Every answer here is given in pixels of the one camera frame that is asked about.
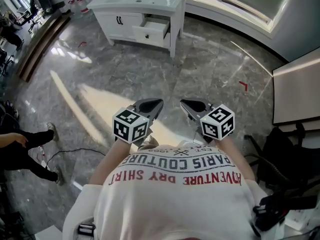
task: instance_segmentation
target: cabinet drawer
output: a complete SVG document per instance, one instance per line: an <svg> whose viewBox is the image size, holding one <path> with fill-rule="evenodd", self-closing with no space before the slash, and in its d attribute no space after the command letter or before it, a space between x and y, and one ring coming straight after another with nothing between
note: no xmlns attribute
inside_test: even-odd
<svg viewBox="0 0 320 240"><path fill-rule="evenodd" d="M137 42L164 47L169 23L165 19L146 17L140 26L132 26L132 30Z"/></svg>

